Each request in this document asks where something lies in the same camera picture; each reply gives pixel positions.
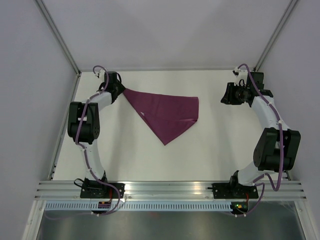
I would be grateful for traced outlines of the purple cloth napkin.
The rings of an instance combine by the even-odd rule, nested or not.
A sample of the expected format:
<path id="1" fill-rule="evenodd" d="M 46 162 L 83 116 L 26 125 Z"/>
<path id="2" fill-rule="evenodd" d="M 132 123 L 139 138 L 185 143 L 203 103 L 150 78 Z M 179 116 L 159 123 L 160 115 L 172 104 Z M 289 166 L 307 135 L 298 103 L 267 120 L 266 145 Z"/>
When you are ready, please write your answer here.
<path id="1" fill-rule="evenodd" d="M 128 88 L 123 94 L 163 145 L 175 140 L 198 121 L 198 97 L 146 93 Z"/>

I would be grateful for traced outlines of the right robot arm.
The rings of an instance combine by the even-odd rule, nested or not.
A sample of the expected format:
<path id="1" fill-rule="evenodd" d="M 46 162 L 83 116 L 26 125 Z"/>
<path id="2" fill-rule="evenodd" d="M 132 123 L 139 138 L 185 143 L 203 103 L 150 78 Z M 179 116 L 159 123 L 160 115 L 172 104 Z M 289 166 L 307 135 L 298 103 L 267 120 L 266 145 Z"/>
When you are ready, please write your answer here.
<path id="1" fill-rule="evenodd" d="M 262 134 L 253 151 L 253 160 L 247 167 L 237 170 L 230 178 L 228 192 L 235 198 L 241 197 L 246 186 L 256 186 L 264 177 L 277 173 L 277 181 L 271 181 L 277 192 L 282 182 L 282 174 L 293 168 L 298 153 L 301 134 L 292 130 L 281 118 L 274 95 L 264 88 L 264 74 L 247 70 L 233 70 L 236 82 L 227 83 L 221 99 L 225 105 L 238 106 L 247 103 L 258 117 Z"/>

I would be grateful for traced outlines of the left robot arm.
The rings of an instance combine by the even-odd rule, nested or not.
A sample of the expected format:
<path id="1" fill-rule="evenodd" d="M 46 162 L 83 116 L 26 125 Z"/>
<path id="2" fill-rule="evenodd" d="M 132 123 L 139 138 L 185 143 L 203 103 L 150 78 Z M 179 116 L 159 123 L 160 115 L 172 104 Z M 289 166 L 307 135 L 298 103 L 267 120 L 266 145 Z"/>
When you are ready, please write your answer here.
<path id="1" fill-rule="evenodd" d="M 98 150 L 100 112 L 112 105 L 125 87 L 116 71 L 102 69 L 95 76 L 101 80 L 97 92 L 84 101 L 73 101 L 69 105 L 67 134 L 82 152 L 86 166 L 85 179 L 95 181 L 92 193 L 104 198 L 109 193 L 109 185 Z"/>

